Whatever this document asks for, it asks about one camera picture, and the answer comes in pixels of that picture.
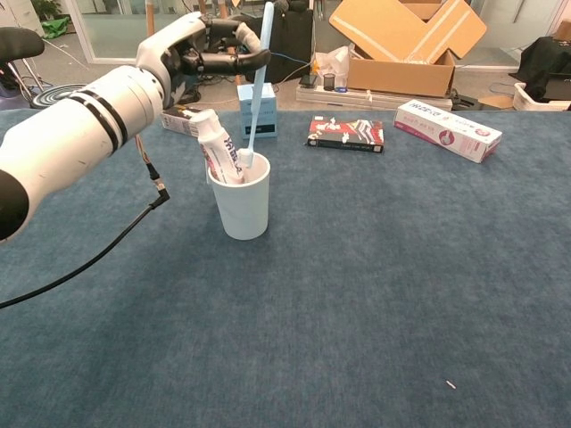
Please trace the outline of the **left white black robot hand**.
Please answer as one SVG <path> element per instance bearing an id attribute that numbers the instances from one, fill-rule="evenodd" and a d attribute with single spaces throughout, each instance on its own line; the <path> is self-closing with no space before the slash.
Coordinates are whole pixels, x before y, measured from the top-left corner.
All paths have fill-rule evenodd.
<path id="1" fill-rule="evenodd" d="M 209 52 L 210 42 L 229 41 L 246 47 L 246 53 Z M 150 75 L 155 110 L 171 107 L 194 76 L 235 76 L 269 64 L 271 52 L 246 23 L 188 13 L 141 42 L 136 67 Z"/>

